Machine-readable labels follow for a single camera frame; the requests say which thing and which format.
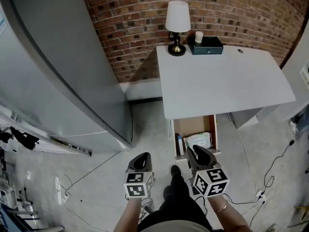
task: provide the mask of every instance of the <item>black box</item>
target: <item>black box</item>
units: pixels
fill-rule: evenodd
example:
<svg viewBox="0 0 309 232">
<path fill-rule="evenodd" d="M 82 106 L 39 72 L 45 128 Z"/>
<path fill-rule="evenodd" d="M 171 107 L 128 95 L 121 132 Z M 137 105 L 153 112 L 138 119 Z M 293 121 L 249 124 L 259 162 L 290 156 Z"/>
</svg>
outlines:
<svg viewBox="0 0 309 232">
<path fill-rule="evenodd" d="M 223 51 L 223 44 L 216 36 L 204 36 L 202 43 L 196 43 L 195 36 L 189 36 L 188 46 L 193 55 L 222 54 Z"/>
</svg>

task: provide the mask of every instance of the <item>desk drawer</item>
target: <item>desk drawer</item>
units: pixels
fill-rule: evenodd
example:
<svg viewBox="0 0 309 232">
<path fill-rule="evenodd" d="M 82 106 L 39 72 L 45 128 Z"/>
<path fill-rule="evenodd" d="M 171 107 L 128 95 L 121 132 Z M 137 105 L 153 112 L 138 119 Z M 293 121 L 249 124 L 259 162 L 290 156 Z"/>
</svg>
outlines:
<svg viewBox="0 0 309 232">
<path fill-rule="evenodd" d="M 216 115 L 194 117 L 194 118 L 181 118 L 172 119 L 170 121 L 171 125 L 171 136 L 173 140 L 173 149 L 176 161 L 186 160 L 185 155 L 181 156 L 178 149 L 178 140 L 176 139 L 176 134 L 179 134 L 182 138 L 188 137 L 200 132 L 210 132 L 211 133 L 211 151 L 213 154 L 217 155 L 221 152 L 218 150 L 218 137 L 217 137 L 217 123 Z"/>
</svg>

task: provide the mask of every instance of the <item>black shoe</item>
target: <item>black shoe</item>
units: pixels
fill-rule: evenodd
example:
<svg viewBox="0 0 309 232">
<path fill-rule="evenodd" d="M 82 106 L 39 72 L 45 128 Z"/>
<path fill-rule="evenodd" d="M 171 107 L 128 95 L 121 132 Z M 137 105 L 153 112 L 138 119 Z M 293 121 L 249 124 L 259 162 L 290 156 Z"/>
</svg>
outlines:
<svg viewBox="0 0 309 232">
<path fill-rule="evenodd" d="M 164 201 L 166 201 L 169 197 L 172 196 L 172 187 L 171 186 L 167 186 L 164 188 L 164 191 L 163 191 L 163 199 Z"/>
<path fill-rule="evenodd" d="M 172 168 L 170 169 L 170 173 L 172 175 L 172 177 L 176 174 L 180 174 L 182 175 L 182 172 L 180 171 L 180 168 L 176 165 L 173 165 Z"/>
</svg>

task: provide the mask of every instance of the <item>brick wall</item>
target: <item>brick wall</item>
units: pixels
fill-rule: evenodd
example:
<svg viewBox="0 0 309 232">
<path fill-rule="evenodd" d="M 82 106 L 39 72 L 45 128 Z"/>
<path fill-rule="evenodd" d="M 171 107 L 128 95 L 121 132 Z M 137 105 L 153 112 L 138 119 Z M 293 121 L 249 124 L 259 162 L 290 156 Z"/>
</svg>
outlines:
<svg viewBox="0 0 309 232">
<path fill-rule="evenodd" d="M 85 0 L 119 82 L 159 77 L 155 46 L 168 44 L 169 0 Z M 304 21 L 309 0 L 183 0 L 191 31 L 218 36 L 223 44 L 269 51 L 280 64 Z"/>
</svg>

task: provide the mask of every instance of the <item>lamp base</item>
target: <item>lamp base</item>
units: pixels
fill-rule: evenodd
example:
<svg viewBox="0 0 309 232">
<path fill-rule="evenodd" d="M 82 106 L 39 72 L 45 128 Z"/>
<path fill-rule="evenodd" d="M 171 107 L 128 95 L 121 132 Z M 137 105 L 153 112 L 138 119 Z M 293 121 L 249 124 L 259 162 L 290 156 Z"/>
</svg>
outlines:
<svg viewBox="0 0 309 232">
<path fill-rule="evenodd" d="M 168 51 L 172 56 L 179 57 L 185 54 L 186 49 L 182 44 L 170 44 Z"/>
</svg>

